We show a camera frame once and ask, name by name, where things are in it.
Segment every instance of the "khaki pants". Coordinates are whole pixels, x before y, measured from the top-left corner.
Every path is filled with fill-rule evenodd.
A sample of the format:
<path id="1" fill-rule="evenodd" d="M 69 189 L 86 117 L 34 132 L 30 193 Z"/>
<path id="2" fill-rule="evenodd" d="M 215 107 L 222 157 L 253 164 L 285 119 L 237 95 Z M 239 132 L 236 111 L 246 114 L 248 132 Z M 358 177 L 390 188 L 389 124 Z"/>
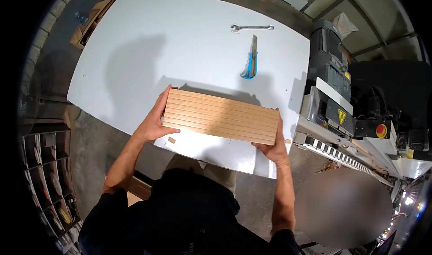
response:
<path id="1" fill-rule="evenodd" d="M 186 171 L 190 171 L 192 169 L 194 173 L 210 178 L 229 189 L 234 194 L 235 198 L 235 185 L 237 183 L 236 171 L 221 168 L 208 163 L 204 169 L 202 169 L 198 161 L 178 154 L 175 154 L 172 157 L 166 166 L 165 171 L 173 168 L 185 169 Z"/>

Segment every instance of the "warning label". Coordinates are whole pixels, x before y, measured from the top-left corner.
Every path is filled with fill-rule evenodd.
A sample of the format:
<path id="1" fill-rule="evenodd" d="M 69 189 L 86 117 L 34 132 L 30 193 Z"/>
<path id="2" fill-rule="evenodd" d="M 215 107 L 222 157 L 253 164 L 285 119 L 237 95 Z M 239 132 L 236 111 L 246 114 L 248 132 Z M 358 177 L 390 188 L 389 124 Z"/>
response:
<path id="1" fill-rule="evenodd" d="M 339 124 L 342 124 L 343 121 L 345 121 L 345 117 L 347 116 L 347 113 L 342 111 L 341 109 L 338 109 L 339 113 Z"/>
<path id="2" fill-rule="evenodd" d="M 383 139 L 387 135 L 387 127 L 384 124 L 379 124 L 375 130 L 378 138 Z"/>

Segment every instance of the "white tabletop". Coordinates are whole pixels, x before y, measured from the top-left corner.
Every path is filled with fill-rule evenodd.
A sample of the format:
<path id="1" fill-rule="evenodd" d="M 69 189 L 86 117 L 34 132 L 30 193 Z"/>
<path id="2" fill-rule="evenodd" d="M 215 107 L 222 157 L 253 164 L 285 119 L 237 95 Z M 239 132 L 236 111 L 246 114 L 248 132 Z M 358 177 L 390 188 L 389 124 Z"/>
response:
<path id="1" fill-rule="evenodd" d="M 273 25 L 274 30 L 240 26 Z M 252 35 L 257 74 L 246 80 Z M 255 11 L 219 0 L 116 0 L 86 44 L 68 100 L 132 134 L 169 84 L 267 108 L 279 107 L 285 139 L 292 139 L 306 83 L 309 40 Z M 181 131 L 155 145 L 231 170 L 276 177 L 249 142 Z"/>

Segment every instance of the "plastic bag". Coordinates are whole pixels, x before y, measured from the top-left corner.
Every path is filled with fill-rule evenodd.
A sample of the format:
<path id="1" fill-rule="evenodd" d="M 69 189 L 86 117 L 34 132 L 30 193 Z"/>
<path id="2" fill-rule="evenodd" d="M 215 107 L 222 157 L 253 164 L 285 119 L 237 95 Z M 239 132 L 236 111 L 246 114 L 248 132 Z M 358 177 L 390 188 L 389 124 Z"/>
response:
<path id="1" fill-rule="evenodd" d="M 333 19 L 333 25 L 336 26 L 337 30 L 342 36 L 342 39 L 348 36 L 351 32 L 359 31 L 359 29 L 349 21 L 347 15 L 343 12 Z"/>

